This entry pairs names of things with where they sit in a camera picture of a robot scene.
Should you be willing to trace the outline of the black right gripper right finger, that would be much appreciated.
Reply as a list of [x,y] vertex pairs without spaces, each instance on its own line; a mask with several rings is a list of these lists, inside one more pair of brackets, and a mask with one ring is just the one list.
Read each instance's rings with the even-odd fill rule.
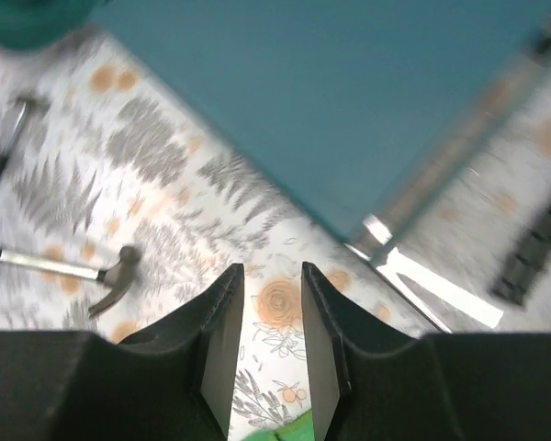
[[319,440],[551,440],[551,334],[403,334],[304,263]]

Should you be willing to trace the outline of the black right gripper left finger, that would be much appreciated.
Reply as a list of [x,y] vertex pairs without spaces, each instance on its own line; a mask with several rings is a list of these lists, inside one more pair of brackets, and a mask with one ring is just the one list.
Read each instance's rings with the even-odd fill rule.
[[86,331],[0,331],[0,440],[223,440],[244,271],[118,344]]

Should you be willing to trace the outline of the small claw hammer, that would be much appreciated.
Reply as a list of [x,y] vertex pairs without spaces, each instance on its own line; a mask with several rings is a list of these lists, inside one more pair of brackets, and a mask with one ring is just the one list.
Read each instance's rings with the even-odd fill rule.
[[114,266],[98,269],[0,249],[0,264],[21,266],[59,276],[92,280],[110,288],[103,299],[88,308],[88,315],[91,319],[95,319],[114,307],[127,294],[136,279],[141,258],[142,254],[138,248],[126,245],[120,249],[118,262]]

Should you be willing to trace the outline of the black handle tool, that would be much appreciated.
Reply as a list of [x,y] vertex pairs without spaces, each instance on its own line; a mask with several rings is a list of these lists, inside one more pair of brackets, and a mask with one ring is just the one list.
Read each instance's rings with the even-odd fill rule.
[[532,285],[544,270],[550,252],[551,201],[507,255],[490,293],[510,304],[523,306]]

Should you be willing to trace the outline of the black rubber mallet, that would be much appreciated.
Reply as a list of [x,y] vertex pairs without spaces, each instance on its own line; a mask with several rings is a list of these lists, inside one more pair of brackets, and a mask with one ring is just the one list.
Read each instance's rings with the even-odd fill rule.
[[0,147],[0,179],[7,167],[13,149],[17,146],[22,131],[27,125],[28,119],[37,112],[45,114],[51,106],[48,98],[32,95],[31,93],[18,95],[15,103],[19,107],[17,118],[11,133]]

